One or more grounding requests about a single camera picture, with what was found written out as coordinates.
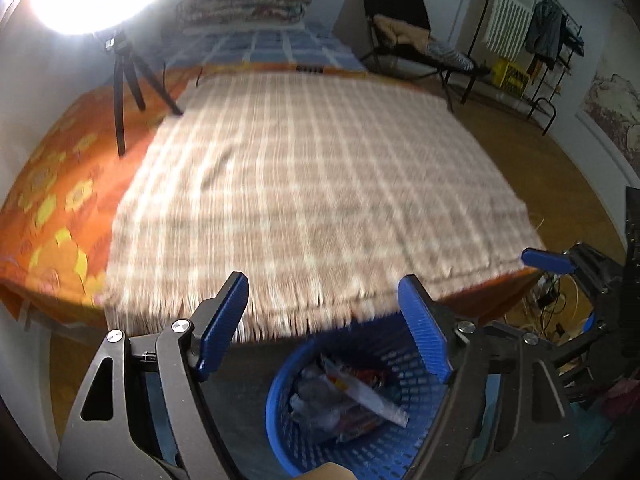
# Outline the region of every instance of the striped towel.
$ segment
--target striped towel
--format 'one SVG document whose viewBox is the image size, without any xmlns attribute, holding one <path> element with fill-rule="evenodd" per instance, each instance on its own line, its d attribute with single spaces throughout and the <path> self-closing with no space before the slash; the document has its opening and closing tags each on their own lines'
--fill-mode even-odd
<svg viewBox="0 0 640 480">
<path fill-rule="evenodd" d="M 398 310 L 522 268 L 526 206 L 446 102 L 380 80 L 238 73 L 191 84 L 113 223 L 105 311 L 129 335 L 189 316 L 233 270 L 240 341 Z"/>
</svg>

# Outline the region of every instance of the orange floral tablecloth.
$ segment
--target orange floral tablecloth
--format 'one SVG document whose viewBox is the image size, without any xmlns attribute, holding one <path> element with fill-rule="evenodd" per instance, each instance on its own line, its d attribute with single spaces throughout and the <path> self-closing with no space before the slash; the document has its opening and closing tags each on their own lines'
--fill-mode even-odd
<svg viewBox="0 0 640 480">
<path fill-rule="evenodd" d="M 296 70 L 291 64 L 205 66 L 168 71 L 174 98 L 198 76 L 241 70 Z M 378 77 L 325 68 L 347 77 Z M 145 157 L 166 105 L 140 81 L 146 111 L 128 90 L 124 97 L 127 151 L 118 158 L 113 89 L 79 97 L 52 126 L 18 175 L 0 209 L 0 301 L 15 318 L 29 302 L 61 323 L 100 328 L 100 306 L 111 246 L 111 224 Z M 460 314 L 495 319 L 517 303 L 535 281 L 525 270 L 464 291 L 448 302 Z"/>
</svg>

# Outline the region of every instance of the wall mural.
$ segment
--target wall mural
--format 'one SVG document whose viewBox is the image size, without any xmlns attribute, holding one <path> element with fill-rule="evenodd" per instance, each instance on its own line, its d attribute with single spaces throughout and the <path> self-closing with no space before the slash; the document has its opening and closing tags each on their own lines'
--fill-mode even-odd
<svg viewBox="0 0 640 480">
<path fill-rule="evenodd" d="M 640 175 L 640 30 L 622 5 L 614 8 L 609 39 L 582 110 Z"/>
</svg>

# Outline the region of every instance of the metal bolt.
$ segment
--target metal bolt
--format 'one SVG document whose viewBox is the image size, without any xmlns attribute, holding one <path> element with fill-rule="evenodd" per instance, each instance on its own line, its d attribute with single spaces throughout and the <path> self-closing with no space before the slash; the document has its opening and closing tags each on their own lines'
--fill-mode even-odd
<svg viewBox="0 0 640 480">
<path fill-rule="evenodd" d="M 527 332 L 524 336 L 522 336 L 524 342 L 528 345 L 537 345 L 540 341 L 540 338 L 535 335 L 533 332 Z"/>
<path fill-rule="evenodd" d="M 476 326 L 470 321 L 459 321 L 456 328 L 463 334 L 472 334 L 476 331 Z"/>
<path fill-rule="evenodd" d="M 123 337 L 124 337 L 124 332 L 122 330 L 118 330 L 118 329 L 111 330 L 111 332 L 107 334 L 107 341 L 109 343 L 117 343 Z"/>
<path fill-rule="evenodd" d="M 187 319 L 179 319 L 175 321 L 174 324 L 171 325 L 171 330 L 177 332 L 178 334 L 182 332 L 186 332 L 189 328 L 189 321 Z"/>
</svg>

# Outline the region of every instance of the brown cloth on chair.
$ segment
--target brown cloth on chair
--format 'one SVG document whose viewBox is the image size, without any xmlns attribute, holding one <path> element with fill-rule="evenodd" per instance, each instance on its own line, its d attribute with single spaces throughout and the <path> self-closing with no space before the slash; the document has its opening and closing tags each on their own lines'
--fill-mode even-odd
<svg viewBox="0 0 640 480">
<path fill-rule="evenodd" d="M 415 27 L 402 20 L 395 20 L 382 14 L 373 17 L 373 23 L 392 43 L 413 45 L 418 52 L 425 52 L 430 40 L 431 31 L 426 28 Z"/>
</svg>

